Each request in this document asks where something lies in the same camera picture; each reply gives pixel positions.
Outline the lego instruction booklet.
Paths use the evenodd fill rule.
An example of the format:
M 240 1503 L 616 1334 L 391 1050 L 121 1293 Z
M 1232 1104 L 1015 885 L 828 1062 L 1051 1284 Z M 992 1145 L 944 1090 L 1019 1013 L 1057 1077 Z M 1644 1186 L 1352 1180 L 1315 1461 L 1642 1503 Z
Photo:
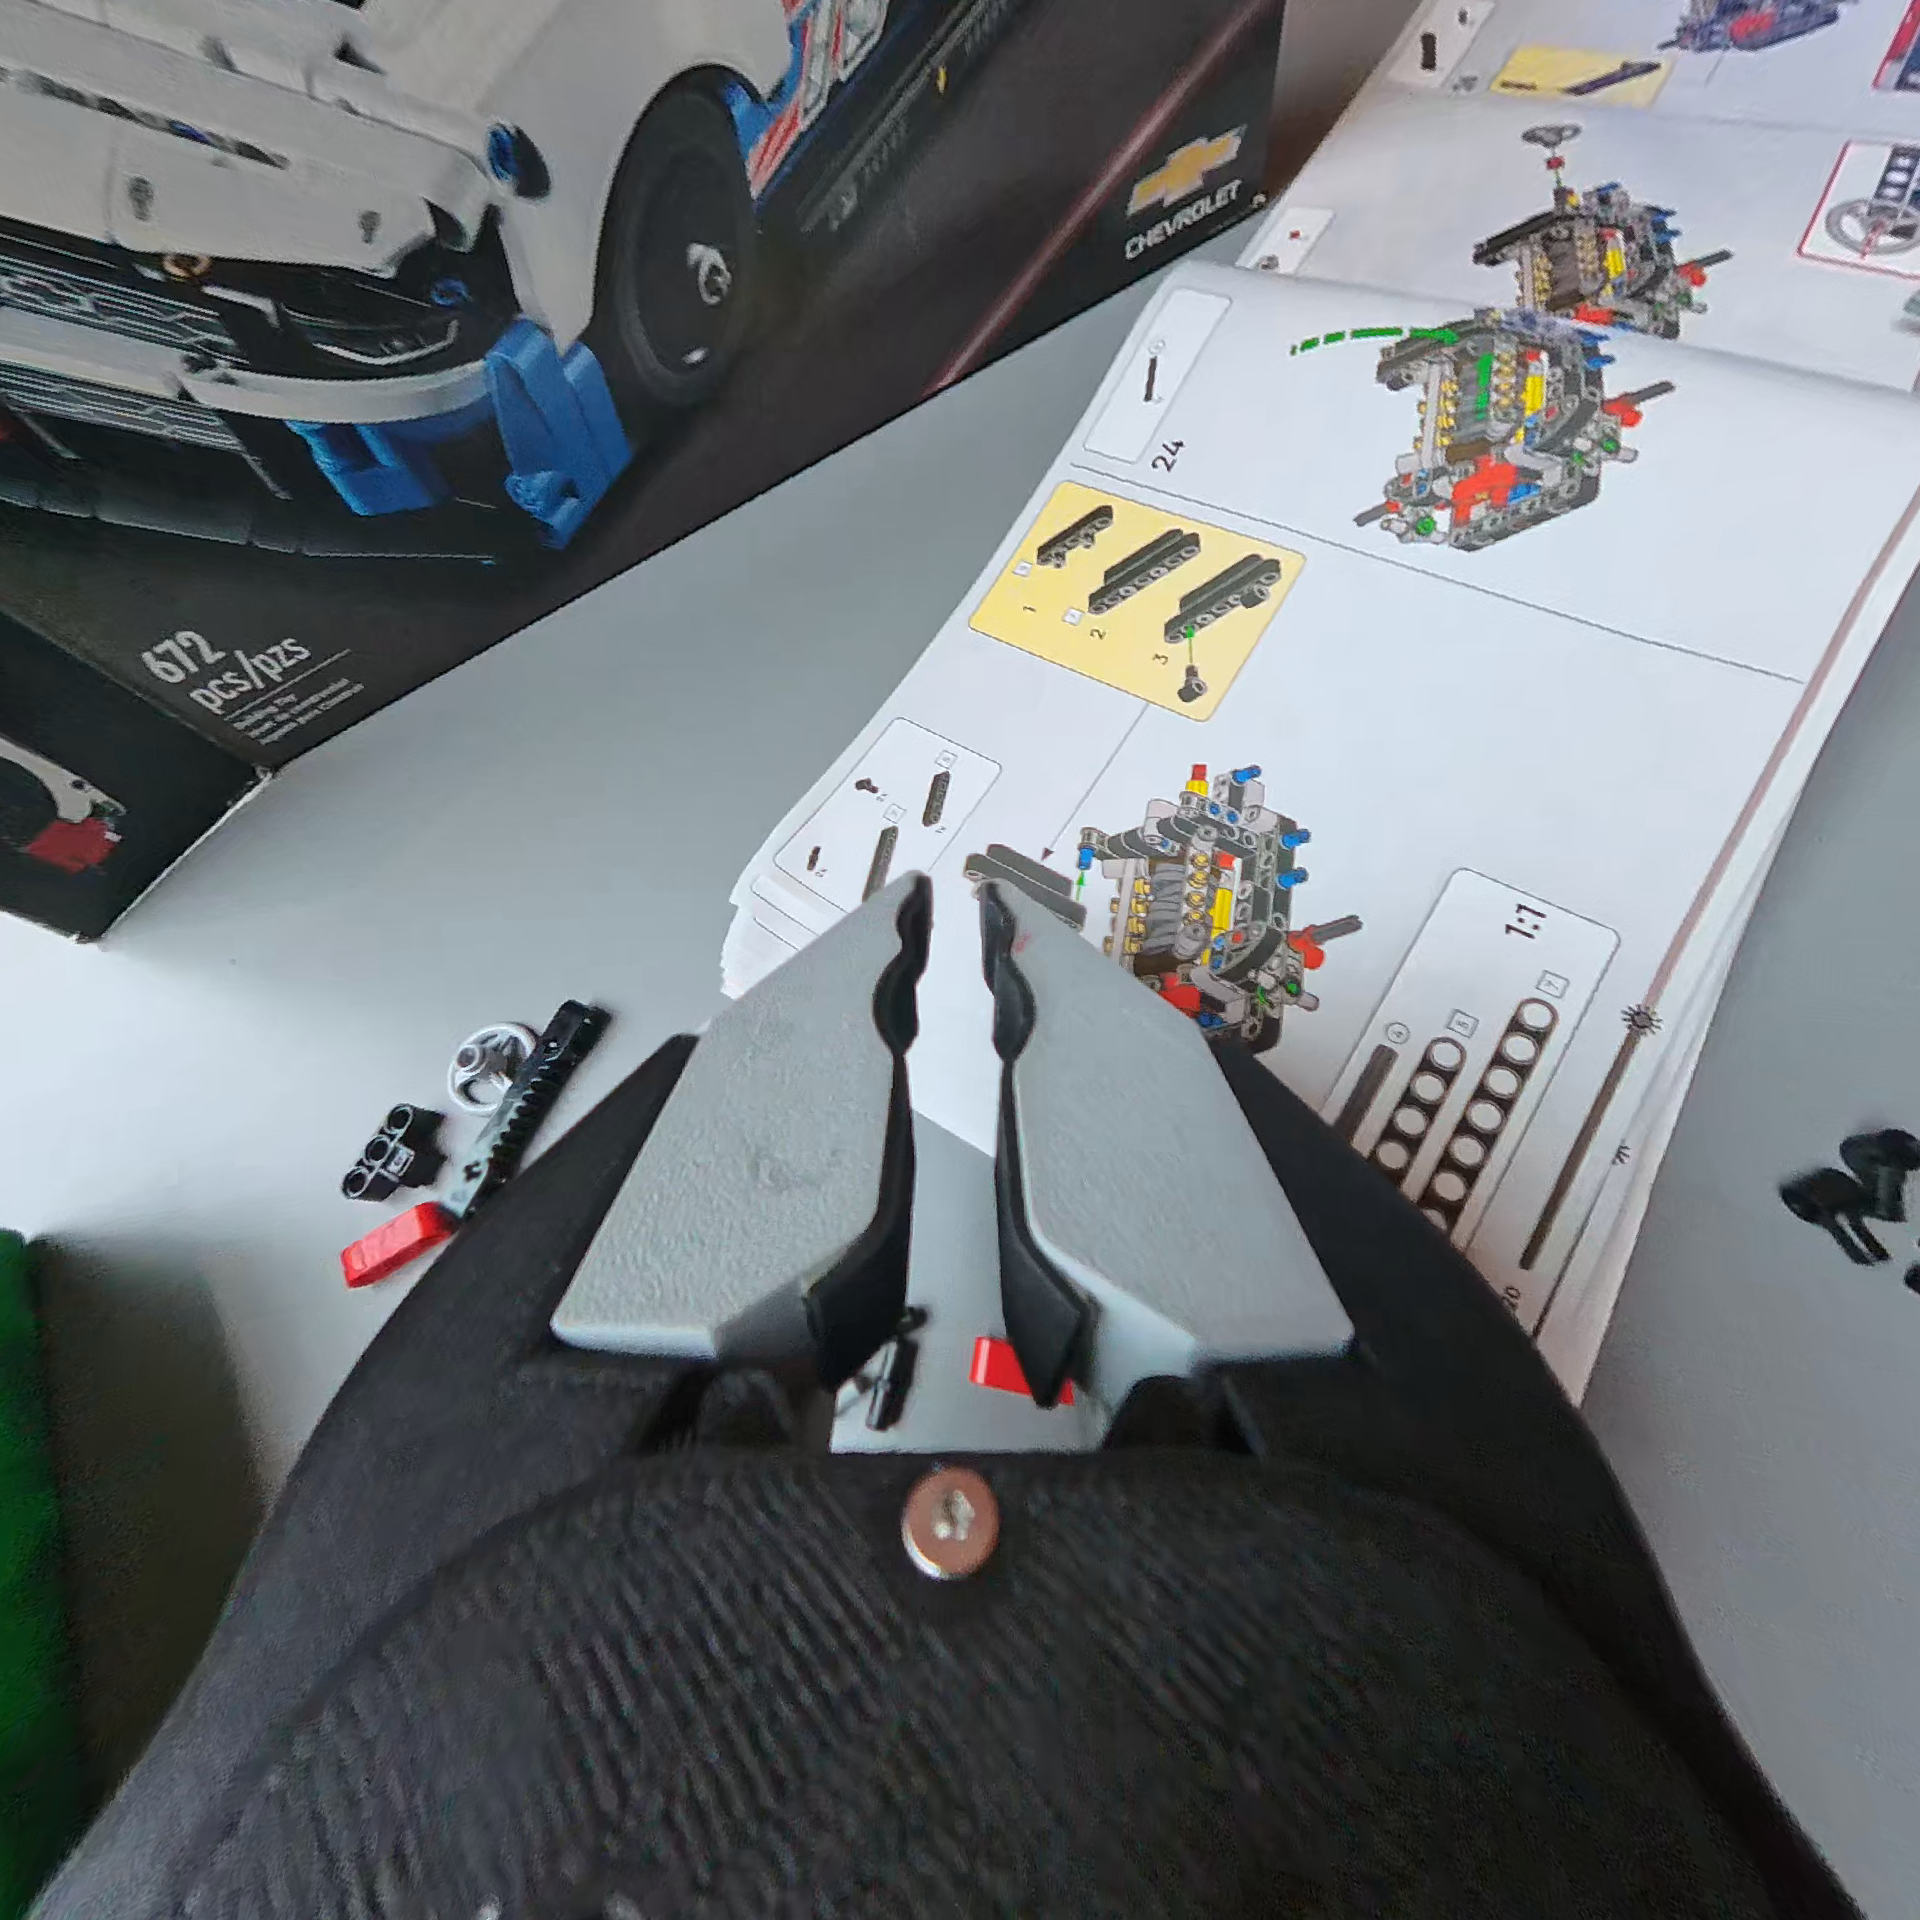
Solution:
M 1425 5 L 1155 293 L 756 852 L 743 994 L 999 880 L 1315 1104 L 1574 1394 L 1915 574 L 1915 5 Z

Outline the grey lego steering wheel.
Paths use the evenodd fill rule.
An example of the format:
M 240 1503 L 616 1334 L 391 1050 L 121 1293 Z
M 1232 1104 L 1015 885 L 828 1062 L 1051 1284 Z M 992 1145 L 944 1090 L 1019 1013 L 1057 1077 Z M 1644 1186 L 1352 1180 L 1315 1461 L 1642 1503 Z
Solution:
M 450 1102 L 471 1116 L 495 1113 L 537 1045 L 540 1034 L 529 1023 L 491 1022 L 474 1029 L 447 1068 Z

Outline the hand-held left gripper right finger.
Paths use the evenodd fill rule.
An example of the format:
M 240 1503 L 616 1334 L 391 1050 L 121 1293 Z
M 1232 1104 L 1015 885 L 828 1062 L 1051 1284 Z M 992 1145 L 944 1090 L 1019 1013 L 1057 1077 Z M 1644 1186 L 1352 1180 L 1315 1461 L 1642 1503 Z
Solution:
M 1331 1360 L 1354 1320 L 1199 1026 L 1002 885 L 978 890 L 999 1057 L 999 1306 L 1032 1398 Z

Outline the black lego car box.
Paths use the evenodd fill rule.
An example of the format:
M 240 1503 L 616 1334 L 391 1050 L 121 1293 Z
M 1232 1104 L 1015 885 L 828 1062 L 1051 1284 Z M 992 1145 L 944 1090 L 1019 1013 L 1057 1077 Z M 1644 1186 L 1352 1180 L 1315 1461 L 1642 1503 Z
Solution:
M 4 1 L 4 914 L 1224 233 L 1283 5 Z

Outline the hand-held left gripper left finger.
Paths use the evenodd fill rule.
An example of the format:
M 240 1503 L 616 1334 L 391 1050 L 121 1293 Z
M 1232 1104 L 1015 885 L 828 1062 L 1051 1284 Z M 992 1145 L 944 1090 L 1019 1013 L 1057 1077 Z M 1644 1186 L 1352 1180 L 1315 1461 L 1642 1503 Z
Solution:
M 706 1026 L 551 1314 L 559 1342 L 838 1386 L 894 1337 L 930 914 L 929 876 L 905 873 Z

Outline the green plastic bin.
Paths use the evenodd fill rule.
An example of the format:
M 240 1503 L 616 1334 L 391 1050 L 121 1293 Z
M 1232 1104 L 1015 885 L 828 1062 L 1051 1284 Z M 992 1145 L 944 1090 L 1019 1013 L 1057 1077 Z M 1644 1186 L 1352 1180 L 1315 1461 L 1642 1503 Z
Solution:
M 36 1276 L 2 1232 L 2 1914 L 23 1914 L 83 1823 L 87 1768 L 64 1594 Z

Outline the black lego connector block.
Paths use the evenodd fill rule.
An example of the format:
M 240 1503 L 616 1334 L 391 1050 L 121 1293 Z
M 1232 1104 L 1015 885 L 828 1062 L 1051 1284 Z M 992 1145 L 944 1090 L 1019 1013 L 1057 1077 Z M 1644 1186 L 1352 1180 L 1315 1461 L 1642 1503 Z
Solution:
M 441 1151 L 441 1110 L 399 1102 L 344 1175 L 344 1196 L 382 1202 L 401 1189 L 432 1186 L 447 1166 Z

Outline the black lego gear rack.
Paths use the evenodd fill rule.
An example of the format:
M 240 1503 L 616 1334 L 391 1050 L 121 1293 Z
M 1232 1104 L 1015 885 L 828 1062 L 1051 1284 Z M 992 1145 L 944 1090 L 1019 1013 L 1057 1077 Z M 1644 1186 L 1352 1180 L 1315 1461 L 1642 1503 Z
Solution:
M 467 1223 L 518 1173 L 569 1077 L 606 1034 L 608 1023 L 606 1008 L 579 998 L 564 998 L 544 1023 L 462 1158 L 444 1202 L 456 1224 Z

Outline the red curved lego piece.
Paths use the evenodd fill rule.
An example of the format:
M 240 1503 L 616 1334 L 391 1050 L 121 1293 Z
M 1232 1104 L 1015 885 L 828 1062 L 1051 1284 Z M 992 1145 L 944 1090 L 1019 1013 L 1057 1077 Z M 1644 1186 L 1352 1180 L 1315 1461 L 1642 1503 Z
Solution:
M 441 1202 L 422 1202 L 384 1218 L 340 1249 L 347 1288 L 396 1278 L 403 1269 L 441 1248 L 459 1230 L 459 1218 Z

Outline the red flat lego piece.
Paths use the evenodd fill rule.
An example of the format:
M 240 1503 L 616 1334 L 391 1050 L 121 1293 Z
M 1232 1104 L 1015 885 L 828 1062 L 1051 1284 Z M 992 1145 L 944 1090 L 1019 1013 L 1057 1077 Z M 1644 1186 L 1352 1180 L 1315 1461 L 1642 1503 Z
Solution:
M 1026 1381 L 1025 1367 L 1014 1342 L 1004 1334 L 978 1334 L 974 1338 L 967 1377 L 974 1386 L 1014 1396 L 1041 1406 L 1043 1410 L 1075 1406 L 1072 1381 L 1068 1381 L 1060 1386 L 1057 1401 L 1041 1401 L 1036 1390 Z

